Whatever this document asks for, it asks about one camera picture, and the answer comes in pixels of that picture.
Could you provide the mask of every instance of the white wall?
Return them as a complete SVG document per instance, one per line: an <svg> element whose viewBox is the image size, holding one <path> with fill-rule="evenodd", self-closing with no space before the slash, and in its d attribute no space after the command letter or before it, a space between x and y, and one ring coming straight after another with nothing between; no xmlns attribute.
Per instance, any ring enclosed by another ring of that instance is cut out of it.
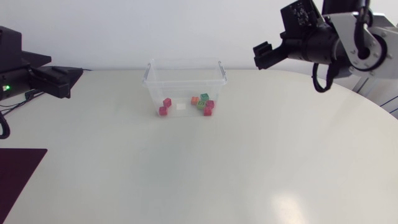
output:
<svg viewBox="0 0 398 224"><path fill-rule="evenodd" d="M150 58L212 56L227 69L255 68L252 48L280 44L280 9L293 1L1 0L0 25L22 32L24 50L51 55L56 65L144 68ZM315 3L321 10L322 1ZM397 5L371 1L394 23ZM312 64L286 60L274 68L310 74ZM352 88L357 79L336 82Z"/></svg>

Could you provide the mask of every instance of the green led light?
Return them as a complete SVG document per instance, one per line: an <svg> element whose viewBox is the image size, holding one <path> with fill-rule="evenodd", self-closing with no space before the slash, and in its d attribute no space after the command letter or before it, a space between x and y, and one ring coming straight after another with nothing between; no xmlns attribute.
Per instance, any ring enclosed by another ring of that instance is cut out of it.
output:
<svg viewBox="0 0 398 224"><path fill-rule="evenodd" d="M10 89L11 89L11 86L9 86L9 85L2 86L2 90L3 91L7 91L7 90L10 90Z"/></svg>

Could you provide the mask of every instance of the white table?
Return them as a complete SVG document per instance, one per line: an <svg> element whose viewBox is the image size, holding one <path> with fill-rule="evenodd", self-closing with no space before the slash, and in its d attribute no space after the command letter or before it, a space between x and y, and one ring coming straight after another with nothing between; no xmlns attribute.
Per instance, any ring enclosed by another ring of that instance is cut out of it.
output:
<svg viewBox="0 0 398 224"><path fill-rule="evenodd" d="M49 149L7 224L398 222L398 121L369 100L230 70L214 117L162 119L142 74L87 72L6 116L2 147Z"/></svg>

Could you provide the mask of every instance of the container handle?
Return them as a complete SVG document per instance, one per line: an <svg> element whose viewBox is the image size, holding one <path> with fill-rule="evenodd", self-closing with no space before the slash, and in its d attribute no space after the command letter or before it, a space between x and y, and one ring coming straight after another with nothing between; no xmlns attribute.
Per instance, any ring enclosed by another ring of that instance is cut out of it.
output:
<svg viewBox="0 0 398 224"><path fill-rule="evenodd" d="M220 66L221 73L223 74L223 78L226 81L226 72L225 72L224 67L220 61L218 62L218 66Z"/></svg>
<svg viewBox="0 0 398 224"><path fill-rule="evenodd" d="M150 70L150 63L148 63L147 69L145 70L144 77L142 78L142 84L143 84L143 85L145 85L145 81L146 81L147 78L148 78L149 70Z"/></svg>

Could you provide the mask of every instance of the orange cube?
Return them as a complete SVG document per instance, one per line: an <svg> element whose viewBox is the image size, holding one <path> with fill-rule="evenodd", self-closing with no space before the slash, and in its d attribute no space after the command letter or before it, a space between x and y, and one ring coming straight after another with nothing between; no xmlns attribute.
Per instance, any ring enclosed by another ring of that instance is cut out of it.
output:
<svg viewBox="0 0 398 224"><path fill-rule="evenodd" d="M191 99L191 104L192 105L196 105L196 104L198 104L198 101L199 101L199 97L193 96L192 99Z"/></svg>

